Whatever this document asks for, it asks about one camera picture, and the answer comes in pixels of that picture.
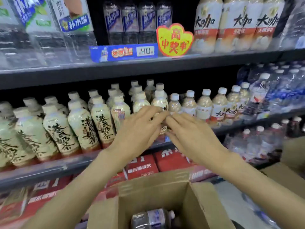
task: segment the price label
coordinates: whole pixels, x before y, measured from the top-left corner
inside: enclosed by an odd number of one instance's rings
[[[137,47],[137,56],[152,56],[155,54],[154,46]]]

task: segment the cardboard flap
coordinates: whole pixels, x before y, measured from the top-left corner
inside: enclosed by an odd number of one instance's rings
[[[203,182],[192,183],[191,186],[203,209],[210,229],[235,229],[218,198],[213,184]]]
[[[294,170],[305,169],[305,136],[284,141],[281,162]]]
[[[143,188],[159,186],[175,182],[188,182],[189,171],[188,170],[172,170],[168,172],[155,173],[149,176],[143,176],[121,182],[119,187],[119,195],[124,196],[133,191],[138,191]]]
[[[119,197],[98,201],[89,209],[87,229],[118,228]]]
[[[288,166],[279,162],[261,170],[267,177],[305,199],[305,180]]]

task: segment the white bottle cap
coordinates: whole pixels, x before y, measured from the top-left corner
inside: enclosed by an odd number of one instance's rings
[[[117,95],[114,97],[114,102],[115,103],[121,103],[121,102],[124,102],[124,98],[122,95]]]
[[[277,123],[274,123],[274,124],[271,125],[271,127],[274,128],[274,129],[279,129],[281,126]]]
[[[69,92],[68,96],[70,100],[78,100],[80,98],[78,92]]]
[[[145,100],[146,99],[146,95],[145,92],[138,92],[135,95],[136,100]]]
[[[108,89],[108,95],[109,96],[116,96],[117,95],[117,90],[115,88]]]
[[[240,85],[242,88],[249,88],[250,84],[249,83],[246,83],[246,82],[243,82],[241,85]]]
[[[288,124],[288,123],[289,123],[289,120],[288,120],[288,119],[282,119],[281,123],[282,123],[282,124]]]
[[[23,103],[25,104],[25,106],[27,107],[32,107],[32,106],[36,106],[38,105],[37,100],[34,97],[27,97],[23,99]]]
[[[257,126],[257,127],[256,127],[256,130],[259,131],[259,132],[263,132],[264,129],[265,129],[265,128],[264,128],[263,126]]]
[[[219,94],[226,94],[227,93],[227,88],[219,88],[218,93]]]
[[[0,102],[0,111],[12,111],[13,107],[8,101]]]
[[[92,98],[92,103],[93,104],[103,104],[104,103],[104,100],[101,96],[94,96]]]
[[[302,118],[301,117],[294,117],[293,120],[297,121],[297,122],[300,122],[302,120]]]
[[[173,94],[171,94],[171,95],[170,95],[170,99],[171,99],[172,101],[177,101],[177,100],[179,100],[179,94],[178,94],[178,93],[173,93]]]
[[[202,90],[202,95],[204,95],[204,96],[209,96],[209,95],[211,95],[211,90],[210,90],[210,89],[207,89],[207,88],[203,89],[203,90]]]
[[[93,98],[94,96],[98,96],[98,91],[96,89],[91,89],[88,91],[90,98]]]
[[[42,106],[42,109],[45,114],[49,114],[49,113],[58,111],[55,104],[45,104]]]
[[[164,84],[163,83],[157,83],[156,84],[156,90],[164,90]]]
[[[290,73],[298,73],[298,72],[299,72],[299,69],[290,69],[289,72],[290,72]]]
[[[73,109],[79,109],[82,108],[81,106],[81,102],[79,100],[72,100],[68,103],[68,107],[69,109],[73,110]]]
[[[240,86],[233,85],[231,90],[232,90],[232,92],[239,92],[240,91]]]
[[[278,69],[278,70],[275,70],[276,73],[279,73],[279,74],[283,74],[284,73],[284,70],[282,69]]]
[[[139,85],[139,82],[137,80],[133,80],[132,81],[132,87],[136,86],[136,85]]]
[[[272,66],[272,67],[270,67],[270,69],[271,70],[276,70],[276,69],[278,69],[278,66]]]
[[[16,108],[13,112],[14,112],[16,118],[32,116],[28,107]]]
[[[44,101],[46,104],[57,104],[58,103],[56,96],[47,96],[47,97],[45,97]]]
[[[172,210],[170,211],[170,218],[171,218],[171,219],[174,219],[174,218],[175,218],[175,212],[172,211]]]
[[[111,84],[111,88],[119,90],[120,89],[120,85],[118,83],[114,83],[114,84]]]
[[[134,87],[134,93],[135,93],[135,94],[138,93],[138,92],[141,92],[141,91],[143,91],[142,86],[136,85],[136,86]]]
[[[269,79],[270,74],[269,73],[261,73],[260,79]]]
[[[192,90],[188,90],[188,91],[186,92],[186,96],[187,96],[187,97],[194,97],[194,96],[195,96],[195,92],[192,91]]]
[[[148,79],[146,80],[146,85],[147,86],[153,86],[155,83],[154,83],[154,80],[153,79]]]
[[[243,131],[243,134],[249,134],[250,133],[250,130],[248,128],[246,128],[244,131]]]
[[[158,98],[164,97],[164,91],[163,90],[156,90],[155,96],[158,97]]]

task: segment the milk tea bottle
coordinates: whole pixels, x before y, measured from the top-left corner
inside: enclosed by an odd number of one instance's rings
[[[81,147],[74,135],[67,117],[54,104],[42,106],[46,116],[43,127],[55,141],[62,156],[69,157],[81,153]]]
[[[90,112],[82,108],[79,100],[69,102],[71,112],[68,123],[73,129],[83,153],[101,149],[94,130]]]
[[[224,0],[215,52],[235,50],[248,0]]]
[[[224,119],[227,109],[227,88],[219,88],[218,94],[213,98],[213,107],[210,117],[210,123],[213,128],[219,128]]]
[[[7,101],[0,102],[0,116],[5,120],[10,121],[12,124],[17,122],[17,119],[13,113],[13,107]]]
[[[0,117],[0,164],[5,168],[8,163],[21,167],[35,164],[35,154],[18,135],[10,121]]]
[[[210,54],[215,49],[222,0],[200,0],[195,18],[192,51]]]
[[[146,94],[146,98],[149,102],[152,100],[152,95],[156,90],[156,87],[154,86],[154,80],[153,79],[148,79],[146,80],[146,88],[144,89],[144,92]]]
[[[152,100],[152,106],[157,106],[157,107],[161,107],[163,109],[163,111],[167,111],[168,110],[168,102],[167,99],[165,98],[165,92],[163,90],[156,90],[155,91],[155,98]],[[163,126],[161,129],[160,134],[164,134],[166,131],[167,127]]]
[[[116,89],[119,95],[125,96],[124,93],[120,90],[120,86],[118,83],[111,84],[111,88]]]
[[[257,19],[252,50],[266,50],[284,8],[284,0],[264,0],[263,10]]]
[[[89,93],[89,96],[90,96],[90,99],[88,101],[88,110],[91,111],[92,105],[93,105],[92,98],[95,97],[95,96],[98,96],[99,94],[98,94],[98,91],[96,89],[91,89],[91,90],[88,91],[88,93]]]
[[[58,111],[62,112],[66,116],[69,115],[69,109],[66,106],[64,106],[63,104],[59,104],[58,100],[55,96],[47,96],[47,97],[45,97],[44,101],[46,104],[55,104]]]
[[[109,98],[108,98],[106,104],[111,109],[114,104],[114,97],[117,95],[117,90],[114,88],[108,89],[108,95],[109,95]]]
[[[114,97],[114,104],[111,109],[111,115],[116,127],[116,131],[118,131],[125,118],[130,116],[130,107],[124,102],[123,96]]]
[[[243,82],[240,86],[241,86],[241,89],[239,91],[240,102],[237,106],[237,111],[238,111],[237,117],[236,117],[237,120],[240,118],[240,115],[242,115],[242,113],[244,111],[244,107],[247,105],[247,103],[250,99],[250,92],[248,91],[250,84]]]
[[[196,115],[197,103],[194,100],[195,92],[192,90],[188,90],[186,92],[186,98],[182,103],[182,112],[190,114],[191,116]]]
[[[78,92],[69,92],[68,93],[68,96],[70,98],[71,101],[73,100],[79,100],[82,107],[86,110],[88,110],[88,104],[86,103],[86,101],[82,100],[80,97],[79,97],[79,94]]]
[[[231,93],[227,96],[228,104],[226,109],[226,114],[224,117],[223,124],[224,125],[232,125],[236,114],[237,114],[237,107],[240,103],[240,86],[234,85],[231,89]]]
[[[128,95],[130,96],[130,98],[133,96],[133,91],[134,91],[134,87],[136,85],[139,85],[139,82],[137,80],[133,80],[131,81],[132,87],[130,88]]]
[[[44,117],[42,107],[34,97],[24,98],[23,103],[29,108],[29,111],[32,113],[33,116],[38,116],[41,118]]]
[[[101,96],[95,96],[92,99],[93,106],[91,116],[98,130],[98,136],[101,140],[103,149],[111,145],[115,137],[115,130],[111,117],[111,111]]]
[[[133,113],[138,112],[143,106],[150,106],[150,103],[146,99],[145,92],[138,92],[135,96],[135,103],[133,104]]]
[[[40,161],[60,158],[58,148],[44,129],[42,119],[33,116],[27,107],[16,108],[14,114],[18,118],[16,132],[31,147]]]
[[[159,90],[159,91],[164,91],[164,84],[163,83],[157,83],[156,84],[156,90]],[[166,92],[164,91],[164,98],[167,100],[167,94]],[[156,97],[156,91],[152,94],[152,99],[154,99]]]
[[[204,89],[202,90],[202,96],[197,101],[197,112],[196,117],[198,119],[204,120],[205,122],[209,122],[213,102],[210,98],[211,90],[210,89]]]
[[[250,49],[256,30],[257,19],[260,18],[263,9],[263,0],[248,0],[246,13],[242,19],[242,29],[236,44],[237,51]]]
[[[171,115],[173,115],[174,112],[182,113],[182,106],[179,103],[179,94],[173,93],[170,95],[170,102],[168,104],[168,110]]]
[[[138,93],[142,92],[142,91],[143,91],[142,86],[140,86],[140,85],[135,85],[134,90],[133,90],[133,94],[132,94],[132,98],[131,98],[132,102],[135,102],[135,97],[136,97],[136,95],[137,95]]]

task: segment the hand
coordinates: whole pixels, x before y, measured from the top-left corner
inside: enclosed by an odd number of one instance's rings
[[[171,128],[166,134],[185,156],[219,174],[229,151],[207,123],[187,113],[174,113],[165,122]]]
[[[112,152],[117,153],[121,165],[125,166],[152,145],[161,132],[162,121],[168,115],[169,112],[160,107],[144,106],[124,120],[109,146]]]

